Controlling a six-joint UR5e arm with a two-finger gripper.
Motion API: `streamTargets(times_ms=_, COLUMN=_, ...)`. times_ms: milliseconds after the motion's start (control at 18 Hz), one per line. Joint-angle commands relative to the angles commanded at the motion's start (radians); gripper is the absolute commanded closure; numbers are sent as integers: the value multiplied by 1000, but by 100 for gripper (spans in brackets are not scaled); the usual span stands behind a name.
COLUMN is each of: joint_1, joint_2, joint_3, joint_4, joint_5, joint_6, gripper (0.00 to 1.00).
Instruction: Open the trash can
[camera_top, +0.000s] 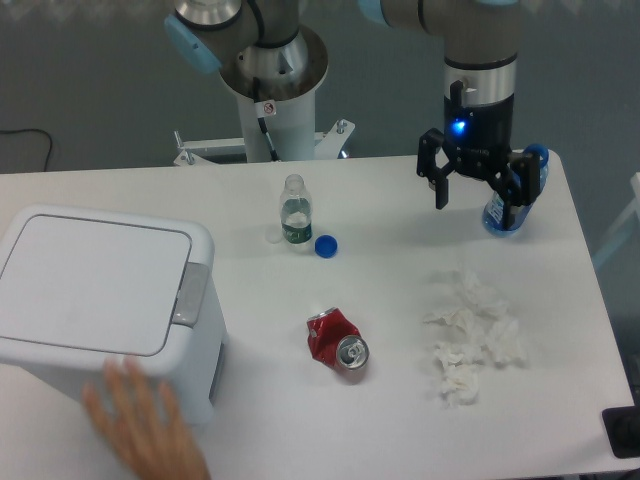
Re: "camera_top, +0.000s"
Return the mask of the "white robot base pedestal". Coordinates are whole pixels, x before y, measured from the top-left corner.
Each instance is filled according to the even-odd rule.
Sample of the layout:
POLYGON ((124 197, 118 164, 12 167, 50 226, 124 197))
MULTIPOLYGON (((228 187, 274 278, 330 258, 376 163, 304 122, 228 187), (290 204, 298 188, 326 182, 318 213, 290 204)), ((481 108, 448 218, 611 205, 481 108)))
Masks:
POLYGON ((242 136, 184 141, 175 132, 175 162, 220 162, 239 154, 249 163, 345 158, 353 122, 341 118, 326 132, 316 130, 316 91, 327 72, 326 46, 304 25, 286 45, 238 52, 219 73, 236 99, 242 136))

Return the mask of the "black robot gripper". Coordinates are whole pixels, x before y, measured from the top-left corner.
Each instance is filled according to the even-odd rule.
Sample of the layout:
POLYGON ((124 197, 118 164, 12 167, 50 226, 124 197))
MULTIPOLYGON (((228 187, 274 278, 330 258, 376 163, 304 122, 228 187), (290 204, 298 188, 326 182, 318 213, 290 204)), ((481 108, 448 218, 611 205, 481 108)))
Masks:
MULTIPOLYGON (((453 173, 478 180, 503 180, 506 173, 514 110, 512 94, 493 104, 462 107, 444 99, 444 134, 429 129, 419 139, 418 176, 428 180, 435 192, 435 206, 444 209, 449 202, 448 176, 453 173), (439 167, 437 153, 442 151, 447 163, 439 167)), ((499 196, 505 210, 512 205, 529 205, 539 194, 539 160, 520 152, 509 165, 510 178, 499 196)))

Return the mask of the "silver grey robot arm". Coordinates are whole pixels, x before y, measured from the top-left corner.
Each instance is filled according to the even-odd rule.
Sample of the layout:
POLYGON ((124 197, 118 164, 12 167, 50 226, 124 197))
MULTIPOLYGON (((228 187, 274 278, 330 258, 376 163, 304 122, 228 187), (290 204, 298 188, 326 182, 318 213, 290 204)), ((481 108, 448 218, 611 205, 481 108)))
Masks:
MULTIPOLYGON (((420 137, 417 174, 438 208, 448 178, 487 183, 487 213, 497 231, 520 227, 543 188, 547 153, 510 145, 521 5, 517 1, 363 1, 362 14, 388 28, 440 37, 444 48, 444 126, 420 137)), ((196 70, 218 73, 243 116, 252 162, 316 156, 315 115, 297 101, 313 99, 328 70, 320 37, 300 19, 296 1, 178 1, 164 28, 196 70)))

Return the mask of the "bare human hand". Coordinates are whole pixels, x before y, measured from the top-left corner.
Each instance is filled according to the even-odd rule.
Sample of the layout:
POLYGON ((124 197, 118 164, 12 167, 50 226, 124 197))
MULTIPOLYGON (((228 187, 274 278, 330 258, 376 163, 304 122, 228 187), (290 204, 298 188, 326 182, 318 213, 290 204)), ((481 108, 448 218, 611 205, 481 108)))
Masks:
POLYGON ((103 377, 113 411, 96 388, 83 387, 82 402, 92 426, 118 459, 139 479, 210 479, 206 459, 184 421, 171 385, 153 390, 131 357, 108 359, 103 377))

